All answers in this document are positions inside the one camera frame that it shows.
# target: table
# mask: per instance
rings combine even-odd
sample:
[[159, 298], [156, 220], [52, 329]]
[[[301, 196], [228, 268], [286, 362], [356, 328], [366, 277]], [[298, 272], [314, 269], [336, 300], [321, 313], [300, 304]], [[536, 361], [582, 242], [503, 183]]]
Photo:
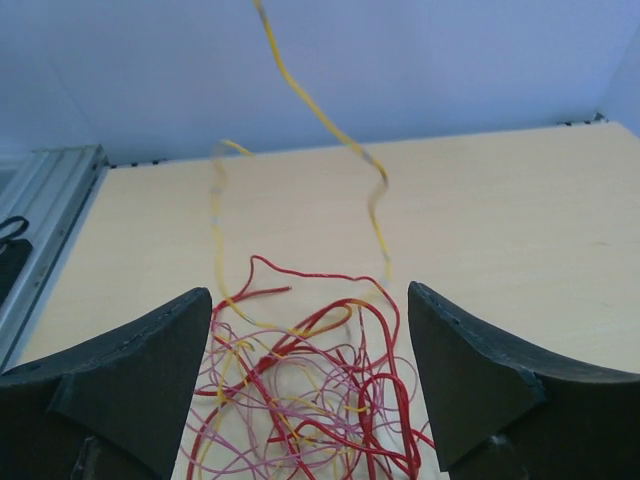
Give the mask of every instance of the table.
[[[403, 314], [407, 285], [418, 280], [540, 346], [640, 372], [640, 140], [609, 123], [371, 150], [391, 179], [379, 216], [394, 259], [390, 292]], [[365, 210], [376, 173], [345, 148], [225, 163], [232, 290], [252, 253], [305, 271], [381, 272]], [[215, 299], [212, 175], [210, 162], [197, 160], [111, 170], [21, 361], [126, 323], [194, 286], [209, 287]], [[247, 308], [285, 318], [345, 288], [314, 286], [289, 310]], [[413, 361], [403, 320], [399, 350]], [[424, 418], [420, 395], [412, 415]], [[436, 478], [435, 457], [425, 455], [421, 477]], [[175, 478], [184, 478], [185, 463], [179, 455]]]

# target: beige tabletop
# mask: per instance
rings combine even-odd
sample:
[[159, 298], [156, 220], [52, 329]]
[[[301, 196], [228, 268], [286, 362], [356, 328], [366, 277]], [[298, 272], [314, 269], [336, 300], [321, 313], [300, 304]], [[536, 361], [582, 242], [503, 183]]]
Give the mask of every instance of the beige tabletop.
[[[640, 372], [640, 140], [610, 123], [371, 150], [391, 179], [379, 215], [394, 261], [390, 291], [403, 314], [403, 355], [413, 361], [406, 289], [418, 280], [531, 342]], [[232, 290], [246, 278], [252, 253], [306, 271], [380, 275], [365, 209], [377, 177], [346, 149], [226, 166], [222, 222]], [[207, 161], [110, 171], [22, 361], [110, 330], [194, 286], [219, 298], [212, 175]], [[288, 304], [247, 308], [292, 323], [354, 287], [303, 288]], [[412, 415], [424, 420], [420, 396]], [[425, 451], [425, 459], [421, 478], [435, 478], [435, 457]], [[185, 463], [179, 454], [175, 478], [184, 478]]]

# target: black strap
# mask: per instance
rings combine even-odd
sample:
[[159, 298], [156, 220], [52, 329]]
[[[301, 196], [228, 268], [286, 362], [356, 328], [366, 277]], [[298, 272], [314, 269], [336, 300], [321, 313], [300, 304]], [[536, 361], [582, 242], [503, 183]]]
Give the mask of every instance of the black strap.
[[2, 230], [4, 230], [5, 228], [10, 227], [14, 223], [20, 223], [20, 226], [13, 232], [9, 232], [6, 235], [0, 236], [0, 245], [4, 245], [9, 240], [18, 238], [20, 235], [27, 231], [27, 228], [29, 228], [29, 220], [20, 215], [15, 215], [13, 217], [7, 218], [5, 221], [0, 223], [0, 232], [2, 232]]

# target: metal frame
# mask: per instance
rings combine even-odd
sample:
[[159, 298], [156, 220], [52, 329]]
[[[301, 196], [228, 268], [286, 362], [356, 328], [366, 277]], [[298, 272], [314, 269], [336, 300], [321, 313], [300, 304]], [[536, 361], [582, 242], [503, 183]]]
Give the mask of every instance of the metal frame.
[[0, 371], [23, 343], [28, 320], [107, 160], [101, 146], [89, 145], [4, 157], [1, 164], [17, 171], [0, 194], [0, 219], [27, 218], [30, 227], [24, 238], [33, 252], [0, 307]]

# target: white wall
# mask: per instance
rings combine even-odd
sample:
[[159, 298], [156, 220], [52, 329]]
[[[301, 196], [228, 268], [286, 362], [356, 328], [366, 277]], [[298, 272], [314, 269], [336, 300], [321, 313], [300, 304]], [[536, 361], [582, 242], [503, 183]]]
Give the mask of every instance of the white wall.
[[613, 77], [602, 113], [640, 137], [640, 28]]
[[[364, 141], [590, 117], [638, 0], [265, 0], [291, 72]], [[0, 151], [102, 142], [117, 161], [332, 143], [250, 0], [0, 2]]]

